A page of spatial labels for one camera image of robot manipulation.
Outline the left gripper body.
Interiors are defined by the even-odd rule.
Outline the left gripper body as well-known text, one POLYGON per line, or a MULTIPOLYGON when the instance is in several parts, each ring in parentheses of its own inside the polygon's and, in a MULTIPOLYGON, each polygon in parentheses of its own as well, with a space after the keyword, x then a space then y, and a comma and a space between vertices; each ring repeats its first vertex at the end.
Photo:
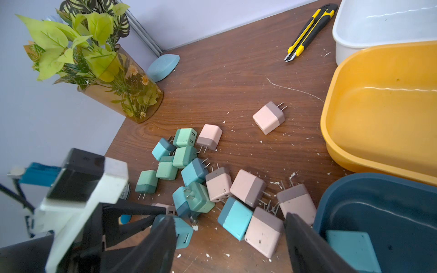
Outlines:
POLYGON ((100 204, 61 260, 57 273, 100 273, 106 251, 132 248, 140 244, 166 217, 163 207, 127 200, 100 204))

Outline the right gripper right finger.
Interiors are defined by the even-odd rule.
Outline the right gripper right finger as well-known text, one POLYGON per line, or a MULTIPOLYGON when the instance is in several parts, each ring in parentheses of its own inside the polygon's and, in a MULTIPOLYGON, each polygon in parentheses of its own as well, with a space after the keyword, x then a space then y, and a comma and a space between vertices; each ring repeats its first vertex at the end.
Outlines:
POLYGON ((288 213, 285 235, 295 273, 354 273, 320 235, 296 214, 288 213))

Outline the lone pink plug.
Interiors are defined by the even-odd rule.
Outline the lone pink plug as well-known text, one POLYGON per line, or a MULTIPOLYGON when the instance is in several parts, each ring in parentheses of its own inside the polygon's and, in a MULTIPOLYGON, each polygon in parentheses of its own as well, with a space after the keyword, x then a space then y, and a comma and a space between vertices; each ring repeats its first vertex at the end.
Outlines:
POLYGON ((287 105, 283 106, 283 102, 276 105, 273 101, 268 102, 259 111, 253 115, 253 119, 260 130, 268 135, 282 123, 285 122, 283 111, 287 105))

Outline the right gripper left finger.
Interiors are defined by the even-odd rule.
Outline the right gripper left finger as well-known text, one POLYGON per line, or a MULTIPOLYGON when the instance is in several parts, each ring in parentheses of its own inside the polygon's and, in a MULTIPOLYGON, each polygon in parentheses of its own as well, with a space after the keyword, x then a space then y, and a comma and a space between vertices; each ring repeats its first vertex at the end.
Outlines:
POLYGON ((164 217, 137 246, 103 253, 101 273, 169 273, 176 250, 174 218, 164 217))

